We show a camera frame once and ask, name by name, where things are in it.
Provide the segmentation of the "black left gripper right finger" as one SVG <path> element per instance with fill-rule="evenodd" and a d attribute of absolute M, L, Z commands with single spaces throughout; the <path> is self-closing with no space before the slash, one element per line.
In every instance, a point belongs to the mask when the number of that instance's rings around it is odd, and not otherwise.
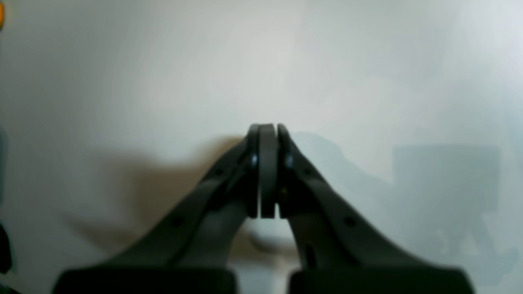
<path fill-rule="evenodd" d="M 463 271 L 407 253 L 349 205 L 282 124 L 260 126 L 260 217 L 293 232 L 301 270 L 290 294 L 472 294 Z"/>

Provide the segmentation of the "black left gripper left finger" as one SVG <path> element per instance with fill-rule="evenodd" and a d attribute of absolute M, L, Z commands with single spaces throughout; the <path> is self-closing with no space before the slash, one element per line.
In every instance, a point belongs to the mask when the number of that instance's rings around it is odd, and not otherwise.
<path fill-rule="evenodd" d="M 260 125 L 221 156 L 146 236 L 123 253 L 64 272 L 55 294 L 235 294 L 232 240 L 257 216 Z"/>

